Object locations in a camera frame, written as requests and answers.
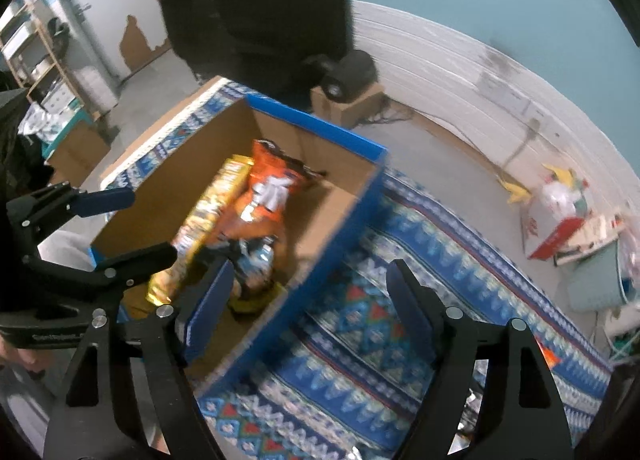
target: red and white box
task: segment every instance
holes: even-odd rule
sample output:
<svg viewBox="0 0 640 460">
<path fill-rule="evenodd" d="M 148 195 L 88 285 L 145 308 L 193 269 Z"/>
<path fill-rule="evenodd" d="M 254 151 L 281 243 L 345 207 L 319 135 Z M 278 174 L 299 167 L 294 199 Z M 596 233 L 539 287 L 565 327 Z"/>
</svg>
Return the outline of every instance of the red and white box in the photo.
<svg viewBox="0 0 640 460">
<path fill-rule="evenodd" d="M 582 227 L 574 202 L 582 197 L 560 182 L 538 190 L 522 209 L 524 252 L 528 259 L 548 260 Z"/>
</svg>

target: open cardboard box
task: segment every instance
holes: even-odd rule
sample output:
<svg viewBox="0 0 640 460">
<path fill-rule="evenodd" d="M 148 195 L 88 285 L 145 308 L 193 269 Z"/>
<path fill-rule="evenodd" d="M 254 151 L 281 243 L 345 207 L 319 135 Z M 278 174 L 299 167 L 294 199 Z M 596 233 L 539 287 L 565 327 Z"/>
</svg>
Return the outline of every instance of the open cardboard box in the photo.
<svg viewBox="0 0 640 460">
<path fill-rule="evenodd" d="M 211 87 L 211 82 L 191 100 L 197 99 L 207 87 Z M 189 102 L 161 121 L 170 122 L 188 108 Z M 134 146 L 144 147 L 161 124 L 152 127 Z M 321 287 L 345 252 L 356 243 L 373 213 L 380 195 L 386 151 L 322 119 L 253 95 L 217 113 L 146 176 L 136 189 L 135 204 L 114 214 L 94 240 L 94 248 L 105 257 L 113 257 L 171 241 L 224 161 L 233 154 L 251 155 L 253 140 L 257 138 L 270 139 L 311 169 L 327 172 L 326 180 L 319 185 L 292 195 L 285 212 L 290 256 L 285 277 L 279 279 L 284 280 L 288 291 L 280 298 L 304 290 L 303 297 L 310 299 L 314 288 Z M 114 165 L 117 166 L 122 167 L 122 163 Z M 113 170 L 107 170 L 106 174 L 113 175 Z M 133 317 L 143 317 L 155 309 L 144 300 L 145 293 L 146 285 L 126 293 L 124 303 Z M 284 302 L 284 299 L 272 302 L 257 322 L 238 319 L 226 311 L 204 358 L 194 365 L 191 374 L 202 377 L 210 372 L 244 338 L 244 345 L 233 355 L 238 356 L 241 350 L 250 347 L 251 339 Z M 292 317 L 294 312 L 287 309 Z"/>
</svg>

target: person's hand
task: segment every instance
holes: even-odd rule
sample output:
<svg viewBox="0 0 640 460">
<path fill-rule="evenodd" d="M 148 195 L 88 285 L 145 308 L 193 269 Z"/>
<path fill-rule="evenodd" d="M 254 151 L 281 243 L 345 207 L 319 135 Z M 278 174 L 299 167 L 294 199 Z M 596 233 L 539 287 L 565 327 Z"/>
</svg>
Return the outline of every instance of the person's hand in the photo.
<svg viewBox="0 0 640 460">
<path fill-rule="evenodd" d="M 51 350 L 23 350 L 9 344 L 0 337 L 0 361 L 2 363 L 20 364 L 30 372 L 41 372 L 53 363 Z"/>
</svg>

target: black speaker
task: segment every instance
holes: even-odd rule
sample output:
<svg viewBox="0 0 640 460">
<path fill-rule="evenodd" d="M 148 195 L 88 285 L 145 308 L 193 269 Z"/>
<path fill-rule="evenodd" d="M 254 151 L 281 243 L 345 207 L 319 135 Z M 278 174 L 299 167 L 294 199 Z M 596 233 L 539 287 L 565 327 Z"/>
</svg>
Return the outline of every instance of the black speaker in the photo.
<svg viewBox="0 0 640 460">
<path fill-rule="evenodd" d="M 350 50 L 338 63 L 323 62 L 327 73 L 320 82 L 322 91 L 337 103 L 350 103 L 378 80 L 373 58 L 364 50 Z"/>
</svg>

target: brown patch on door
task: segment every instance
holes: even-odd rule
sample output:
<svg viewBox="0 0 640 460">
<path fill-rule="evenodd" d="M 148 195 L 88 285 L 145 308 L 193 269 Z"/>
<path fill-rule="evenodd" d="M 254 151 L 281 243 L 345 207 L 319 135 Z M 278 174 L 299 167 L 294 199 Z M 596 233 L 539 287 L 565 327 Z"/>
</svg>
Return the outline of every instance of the brown patch on door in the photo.
<svg viewBox="0 0 640 460">
<path fill-rule="evenodd" d="M 137 18 L 127 15 L 127 27 L 124 29 L 124 36 L 120 42 L 120 53 L 132 74 L 151 63 L 170 48 L 171 44 L 169 43 L 169 38 L 167 38 L 162 45 L 151 50 L 145 34 L 138 27 Z"/>
</svg>

